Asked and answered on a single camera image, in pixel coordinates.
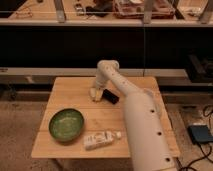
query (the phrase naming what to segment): display shelf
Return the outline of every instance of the display shelf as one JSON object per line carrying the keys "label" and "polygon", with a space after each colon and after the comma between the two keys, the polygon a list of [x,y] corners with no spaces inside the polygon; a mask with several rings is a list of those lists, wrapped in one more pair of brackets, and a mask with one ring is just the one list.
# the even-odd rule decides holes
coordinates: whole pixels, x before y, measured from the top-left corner
{"label": "display shelf", "polygon": [[115,10],[113,12],[107,12],[107,15],[100,17],[97,15],[77,15],[74,5],[76,3],[81,3],[84,10],[86,7],[94,7],[96,4],[93,0],[62,0],[62,9],[64,9],[65,18],[60,20],[60,12],[58,13],[58,5],[61,0],[43,0],[43,2],[38,3],[37,0],[27,0],[23,5],[21,5],[16,11],[13,11],[12,15],[8,18],[0,18],[0,25],[47,25],[47,26],[108,26],[108,27],[143,27],[143,26],[159,26],[159,27],[212,27],[213,17],[210,21],[207,21],[205,25],[199,21],[199,16],[192,16],[192,13],[196,9],[199,12],[205,12],[206,4],[208,0],[177,0],[171,2],[171,4],[177,3],[176,14],[179,12],[182,16],[166,18],[166,19],[156,19],[151,17],[150,9],[152,9],[151,0],[144,0],[144,15],[143,17],[137,17],[137,19],[129,18],[119,18],[116,17]]}

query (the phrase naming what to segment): floor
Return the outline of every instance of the floor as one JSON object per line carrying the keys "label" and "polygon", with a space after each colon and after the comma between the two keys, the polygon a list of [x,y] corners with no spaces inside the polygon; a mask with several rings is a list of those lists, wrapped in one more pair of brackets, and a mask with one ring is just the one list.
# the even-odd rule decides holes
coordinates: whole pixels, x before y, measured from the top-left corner
{"label": "floor", "polygon": [[[56,171],[49,159],[32,159],[31,150],[36,131],[47,104],[50,91],[18,90],[0,87],[0,171]],[[185,123],[180,115],[180,106],[194,105],[199,112],[206,104],[213,103],[208,93],[162,92],[172,126],[177,138],[181,164],[202,156],[199,148],[191,143]],[[61,160],[64,170],[71,171],[132,171],[130,159]],[[212,171],[213,164],[202,160],[192,165],[199,171]]]}

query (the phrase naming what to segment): white container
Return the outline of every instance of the white container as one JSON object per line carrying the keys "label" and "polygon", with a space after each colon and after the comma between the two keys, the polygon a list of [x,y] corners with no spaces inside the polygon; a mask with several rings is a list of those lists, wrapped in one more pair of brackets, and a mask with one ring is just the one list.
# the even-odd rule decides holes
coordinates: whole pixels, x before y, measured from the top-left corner
{"label": "white container", "polygon": [[121,132],[101,131],[84,137],[84,148],[92,150],[110,145],[115,139],[121,138]]}

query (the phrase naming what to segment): black object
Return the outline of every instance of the black object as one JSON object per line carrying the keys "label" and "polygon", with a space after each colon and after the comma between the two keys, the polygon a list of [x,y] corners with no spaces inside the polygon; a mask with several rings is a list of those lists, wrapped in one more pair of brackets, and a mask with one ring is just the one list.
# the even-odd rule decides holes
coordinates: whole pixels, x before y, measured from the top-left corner
{"label": "black object", "polygon": [[37,0],[37,2],[38,2],[38,3],[42,3],[42,2],[44,2],[44,0]]}
{"label": "black object", "polygon": [[112,104],[116,104],[119,101],[119,97],[107,89],[103,91],[102,97],[110,101]]}
{"label": "black object", "polygon": [[96,16],[99,16],[99,17],[104,17],[111,11],[112,11],[112,3],[111,2],[99,4],[99,5],[96,5],[94,7],[91,7],[91,6],[86,7],[86,14],[87,15],[96,15]]}
{"label": "black object", "polygon": [[188,133],[193,144],[206,144],[213,142],[213,137],[206,125],[190,125]]}
{"label": "black object", "polygon": [[189,55],[185,62],[186,72],[192,82],[211,83],[213,81],[213,60],[197,55]]}
{"label": "black object", "polygon": [[0,18],[8,18],[26,0],[0,0]]}

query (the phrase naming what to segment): glass display case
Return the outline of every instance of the glass display case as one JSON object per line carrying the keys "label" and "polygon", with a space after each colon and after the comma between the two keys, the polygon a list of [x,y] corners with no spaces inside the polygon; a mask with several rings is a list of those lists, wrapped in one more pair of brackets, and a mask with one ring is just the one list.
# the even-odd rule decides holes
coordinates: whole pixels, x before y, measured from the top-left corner
{"label": "glass display case", "polygon": [[212,11],[212,0],[1,0],[0,77],[94,75],[101,59],[185,77],[189,55],[213,56]]}
{"label": "glass display case", "polygon": [[211,0],[2,0],[0,24],[211,24],[212,4]]}

